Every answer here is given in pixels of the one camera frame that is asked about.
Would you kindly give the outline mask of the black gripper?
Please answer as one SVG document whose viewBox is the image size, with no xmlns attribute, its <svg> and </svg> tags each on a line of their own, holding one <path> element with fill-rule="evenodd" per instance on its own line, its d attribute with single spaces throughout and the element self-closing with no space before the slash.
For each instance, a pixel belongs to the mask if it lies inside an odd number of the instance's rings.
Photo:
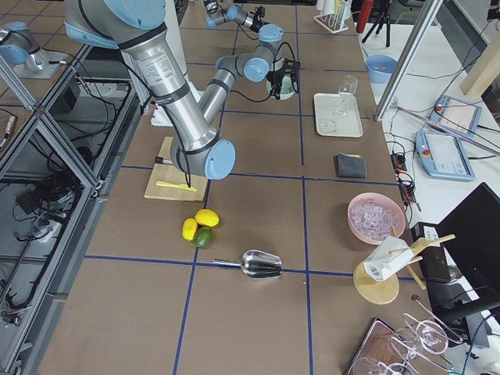
<svg viewBox="0 0 500 375">
<path fill-rule="evenodd" d="M 280 68 L 270 70 L 268 72 L 268 81 L 270 82 L 270 96 L 280 98 L 282 81 L 285 76 L 286 65 L 283 64 Z"/>
<path fill-rule="evenodd" d="M 265 22 L 262 21 L 260 18 L 254 18 L 252 20 L 252 24 L 251 26 L 249 27 L 249 29 L 253 32 L 256 32 L 258 33 L 259 30 L 265 25 Z"/>
</svg>

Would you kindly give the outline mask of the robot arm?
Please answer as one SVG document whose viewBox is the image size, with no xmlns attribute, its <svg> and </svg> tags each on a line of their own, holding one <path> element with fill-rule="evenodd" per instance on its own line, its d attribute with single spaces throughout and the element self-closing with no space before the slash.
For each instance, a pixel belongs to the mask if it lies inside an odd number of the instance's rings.
<svg viewBox="0 0 500 375">
<path fill-rule="evenodd" d="M 284 57 L 279 50 L 283 29 L 263 24 L 254 51 L 221 57 L 215 76 L 196 99 L 166 40 L 166 2 L 67 1 L 65 5 L 69 38 L 118 49 L 137 64 L 146 87 L 176 131 L 170 148 L 173 165 L 186 175 L 209 180 L 226 177 L 234 167 L 236 151 L 213 127 L 213 117 L 237 78 L 260 82 L 268 74 L 283 72 Z"/>
<path fill-rule="evenodd" d="M 206 10 L 205 21 L 207 26 L 211 28 L 235 22 L 240 27 L 245 27 L 258 33 L 266 25 L 266 22 L 263 20 L 266 10 L 263 6 L 257 7 L 253 12 L 247 12 L 235 4 L 225 9 L 219 5 L 218 1 L 205 0 L 203 5 Z"/>
</svg>

